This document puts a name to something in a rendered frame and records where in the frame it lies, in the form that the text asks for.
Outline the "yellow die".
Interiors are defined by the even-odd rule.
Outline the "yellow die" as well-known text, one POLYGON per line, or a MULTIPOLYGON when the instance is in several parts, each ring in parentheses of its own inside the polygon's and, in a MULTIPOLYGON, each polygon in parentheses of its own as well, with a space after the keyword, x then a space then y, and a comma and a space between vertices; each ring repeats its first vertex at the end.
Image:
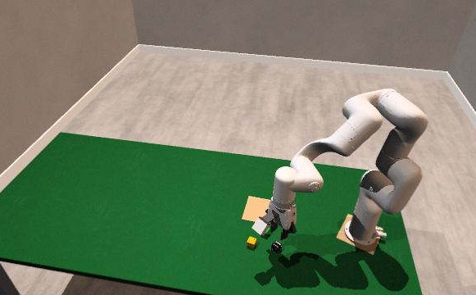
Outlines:
POLYGON ((256 246, 256 238, 249 237, 247 240, 247 247, 254 248, 256 246))

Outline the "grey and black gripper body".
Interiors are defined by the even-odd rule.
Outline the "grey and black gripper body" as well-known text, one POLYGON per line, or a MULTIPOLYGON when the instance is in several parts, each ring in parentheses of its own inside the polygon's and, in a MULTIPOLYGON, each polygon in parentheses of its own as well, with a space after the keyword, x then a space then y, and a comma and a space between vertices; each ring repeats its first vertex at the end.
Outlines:
POLYGON ((296 224, 297 221, 297 207, 293 208, 291 207, 290 209, 280 209, 276 207, 273 202, 272 202, 273 197, 270 200, 270 204, 268 207, 268 213, 272 210, 277 212, 279 214, 278 217, 276 217, 273 221, 281 226, 283 229, 289 230, 291 226, 291 222, 293 221, 294 225, 296 224))

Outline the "black die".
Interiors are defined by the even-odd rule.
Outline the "black die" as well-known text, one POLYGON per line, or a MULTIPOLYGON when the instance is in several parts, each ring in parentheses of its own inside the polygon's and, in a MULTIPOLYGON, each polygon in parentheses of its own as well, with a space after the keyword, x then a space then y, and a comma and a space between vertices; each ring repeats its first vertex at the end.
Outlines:
POLYGON ((272 245, 271 245, 271 250, 273 250, 274 252, 278 253, 282 248, 282 243, 278 242, 277 240, 275 240, 272 245))

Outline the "green die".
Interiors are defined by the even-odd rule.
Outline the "green die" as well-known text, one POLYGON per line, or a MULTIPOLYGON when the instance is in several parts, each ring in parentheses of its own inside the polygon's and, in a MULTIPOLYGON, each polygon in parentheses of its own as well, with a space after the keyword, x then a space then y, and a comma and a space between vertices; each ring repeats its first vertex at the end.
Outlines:
POLYGON ((262 236, 267 237, 269 233, 270 233, 270 228, 268 228, 267 231, 265 232, 265 235, 262 235, 262 236))

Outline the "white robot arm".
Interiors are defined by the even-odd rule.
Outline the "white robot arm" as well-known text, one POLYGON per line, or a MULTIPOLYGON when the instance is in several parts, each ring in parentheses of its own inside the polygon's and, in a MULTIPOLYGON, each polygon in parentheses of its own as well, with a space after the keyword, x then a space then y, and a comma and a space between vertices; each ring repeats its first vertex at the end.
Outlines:
POLYGON ((389 215, 402 211, 419 186, 423 172, 408 155, 426 130, 428 118, 390 88, 350 98, 342 113, 347 121, 332 136, 308 143, 291 160, 290 167, 277 169, 272 202, 280 209, 296 208, 296 192, 319 191, 324 181, 312 161, 325 152, 349 157, 381 127, 383 116, 396 127, 389 132, 376 159, 380 171, 368 170, 361 177, 356 207, 344 228, 349 240, 367 246, 378 236, 387 236, 376 227, 382 211, 389 215))

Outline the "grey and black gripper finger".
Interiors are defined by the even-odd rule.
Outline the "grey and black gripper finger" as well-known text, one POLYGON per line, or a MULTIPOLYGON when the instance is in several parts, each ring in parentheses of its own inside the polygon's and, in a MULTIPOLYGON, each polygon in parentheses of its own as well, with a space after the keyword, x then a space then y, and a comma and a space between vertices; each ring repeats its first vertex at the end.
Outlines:
MULTIPOLYGON (((268 209, 265 212, 267 214, 268 209)), ((270 232, 273 233, 278 228, 278 224, 276 224, 274 221, 271 221, 270 223, 271 223, 270 232)))
POLYGON ((286 239, 288 237, 288 234, 290 234, 290 233, 295 234, 296 232, 297 232, 297 230, 296 230, 295 225, 292 221, 289 230, 283 229, 283 232, 281 233, 281 240, 283 241, 284 239, 286 239))

